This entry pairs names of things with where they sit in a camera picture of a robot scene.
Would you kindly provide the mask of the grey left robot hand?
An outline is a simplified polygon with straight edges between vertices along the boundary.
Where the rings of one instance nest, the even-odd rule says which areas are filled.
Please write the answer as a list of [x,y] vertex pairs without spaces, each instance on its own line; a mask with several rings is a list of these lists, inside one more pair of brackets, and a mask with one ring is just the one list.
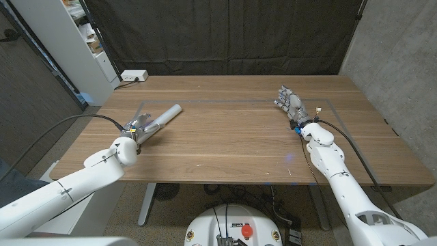
[[158,120],[150,121],[150,117],[151,115],[149,113],[136,116],[124,126],[120,136],[129,137],[135,140],[137,144],[142,144],[165,126],[165,123],[159,122]]

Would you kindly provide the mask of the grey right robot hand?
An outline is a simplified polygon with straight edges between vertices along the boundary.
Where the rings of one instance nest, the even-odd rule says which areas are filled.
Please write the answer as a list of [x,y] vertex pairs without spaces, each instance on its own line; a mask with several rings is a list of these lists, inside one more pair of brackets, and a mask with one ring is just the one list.
[[279,89],[278,99],[275,100],[274,103],[286,112],[289,119],[298,124],[302,124],[311,119],[299,96],[284,85]]

